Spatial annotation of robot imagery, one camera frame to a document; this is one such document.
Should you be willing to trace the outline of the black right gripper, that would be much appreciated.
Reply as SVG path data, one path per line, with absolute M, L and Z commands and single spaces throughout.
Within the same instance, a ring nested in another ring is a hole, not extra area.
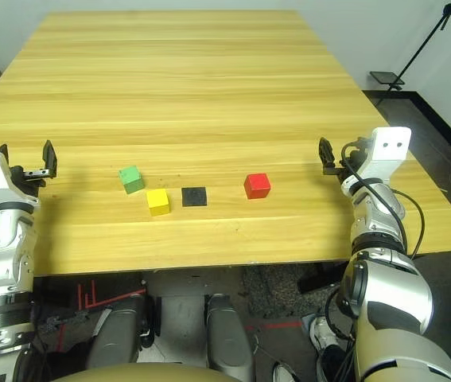
M 349 155 L 345 154 L 344 157 L 349 166 L 353 170 L 358 171 L 366 160 L 367 153 L 364 148 L 352 144 L 346 144 L 343 150 L 347 151 L 350 147 L 353 150 Z M 346 178 L 352 176 L 352 171 L 349 170 L 343 159 L 340 160 L 340 167 L 336 167 L 331 143 L 324 137 L 321 137 L 319 140 L 318 154 L 323 166 L 324 175 L 336 176 L 340 183 L 343 183 Z

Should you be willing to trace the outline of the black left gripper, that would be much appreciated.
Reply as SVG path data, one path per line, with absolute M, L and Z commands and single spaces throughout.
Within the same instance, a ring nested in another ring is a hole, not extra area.
M 0 154 L 9 163 L 8 146 L 4 143 L 0 146 Z M 12 182 L 17 186 L 45 187 L 46 178 L 55 178 L 57 172 L 57 157 L 50 140 L 43 147 L 42 154 L 45 163 L 44 169 L 25 171 L 22 166 L 10 167 Z

